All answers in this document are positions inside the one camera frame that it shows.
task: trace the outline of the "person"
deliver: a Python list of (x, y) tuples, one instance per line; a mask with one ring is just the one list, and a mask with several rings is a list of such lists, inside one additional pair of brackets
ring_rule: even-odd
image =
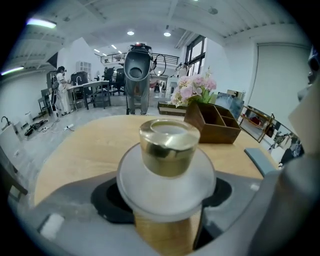
[(155, 93), (156, 92), (160, 92), (160, 85), (159, 85), (159, 82), (156, 82), (155, 84), (155, 87), (154, 87), (154, 90), (153, 90)]
[(184, 77), (188, 74), (189, 69), (191, 68), (191, 65), (188, 65), (186, 62), (180, 66), (178, 69), (178, 78)]
[(105, 67), (104, 68), (104, 71), (103, 71), (103, 81), (107, 81), (108, 79), (107, 79), (107, 75), (108, 75), (108, 73), (107, 73), (107, 71), (108, 71), (108, 68), (107, 67)]
[(165, 85), (165, 83), (162, 84), (162, 88), (161, 88), (161, 92), (164, 93), (167, 89), (167, 86)]
[(56, 97), (58, 101), (58, 105), (61, 109), (61, 115), (70, 114), (70, 105), (69, 105), (69, 98), (68, 98), (68, 82), (65, 80), (65, 72), (66, 69), (64, 66), (58, 67), (56, 71), (56, 79), (59, 83), (57, 88)]

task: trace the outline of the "white outfit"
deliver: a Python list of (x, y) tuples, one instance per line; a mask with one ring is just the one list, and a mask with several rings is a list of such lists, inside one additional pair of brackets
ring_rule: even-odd
[(65, 80), (65, 77), (62, 73), (58, 73), (56, 75), (56, 79), (59, 83), (58, 90), (56, 93), (57, 100), (59, 101), (59, 106), (61, 108), (61, 113), (70, 113), (70, 104), (68, 98), (68, 85), (65, 83), (61, 83), (61, 81)]
[(186, 76), (190, 68), (191, 66), (187, 66), (187, 67), (181, 66), (180, 69), (178, 70), (179, 78)]

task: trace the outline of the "gold cylinder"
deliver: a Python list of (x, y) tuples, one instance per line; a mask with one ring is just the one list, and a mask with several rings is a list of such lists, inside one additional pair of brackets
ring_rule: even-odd
[(163, 177), (177, 177), (189, 167), (200, 132), (183, 121), (156, 119), (140, 126), (144, 165)]

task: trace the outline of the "pink flower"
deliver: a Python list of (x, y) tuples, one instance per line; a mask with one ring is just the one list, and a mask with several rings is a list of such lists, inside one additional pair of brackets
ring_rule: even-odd
[(204, 83), (204, 88), (211, 91), (211, 90), (215, 90), (217, 89), (217, 83), (215, 80), (213, 80), (212, 78), (207, 78), (205, 83)]
[(180, 94), (182, 97), (182, 101), (190, 98), (193, 95), (192, 86), (188, 85), (188, 86), (182, 87), (180, 90)]
[(188, 77), (188, 76), (182, 76), (180, 79), (179, 79), (179, 82), (178, 82), (178, 84), (179, 84), (179, 86), (186, 86), (187, 85), (187, 83), (189, 82), (189, 80), (190, 80), (190, 78)]
[(177, 86), (176, 88), (174, 88), (173, 93), (180, 93), (180, 88), (179, 88), (179, 86)]
[(192, 76), (192, 81), (193, 81), (194, 86), (196, 86), (196, 87), (200, 87), (200, 86), (204, 85), (204, 83), (205, 83), (205, 79), (201, 75)]
[(202, 89), (200, 87), (193, 87), (192, 89), (193, 89), (192, 91), (195, 95), (201, 95)]
[(171, 95), (171, 101), (170, 101), (171, 104), (173, 105), (176, 105), (177, 104), (177, 100), (176, 100), (176, 93), (172, 93)]

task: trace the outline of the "wooden organizer box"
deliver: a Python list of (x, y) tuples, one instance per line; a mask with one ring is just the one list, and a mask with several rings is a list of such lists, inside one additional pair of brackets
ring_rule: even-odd
[(228, 109), (213, 104), (193, 101), (184, 121), (200, 131), (199, 143), (233, 144), (241, 131)]
[(186, 109), (186, 106), (176, 107), (175, 105), (169, 104), (165, 101), (158, 102), (158, 110), (160, 115), (184, 117), (186, 114)]

